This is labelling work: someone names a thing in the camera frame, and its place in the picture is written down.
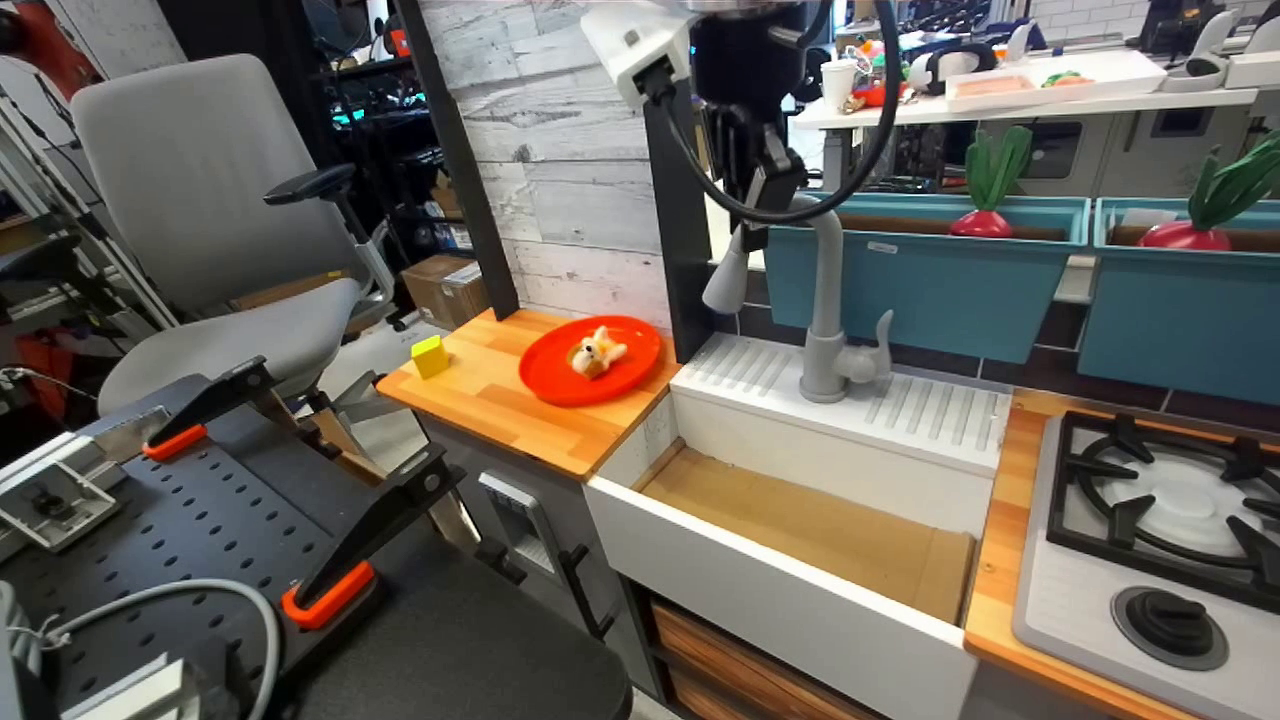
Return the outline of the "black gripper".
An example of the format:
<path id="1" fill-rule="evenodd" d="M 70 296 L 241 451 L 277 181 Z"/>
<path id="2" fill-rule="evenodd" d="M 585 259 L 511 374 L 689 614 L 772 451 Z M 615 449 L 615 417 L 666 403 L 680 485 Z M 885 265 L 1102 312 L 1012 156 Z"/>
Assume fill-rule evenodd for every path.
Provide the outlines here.
<path id="1" fill-rule="evenodd" d="M 689 27 L 689 40 L 708 160 L 731 164 L 750 156 L 743 205 L 750 214 L 789 214 L 806 168 L 766 127 L 780 116 L 780 102 L 800 84 L 805 9 L 746 3 L 708 11 Z"/>

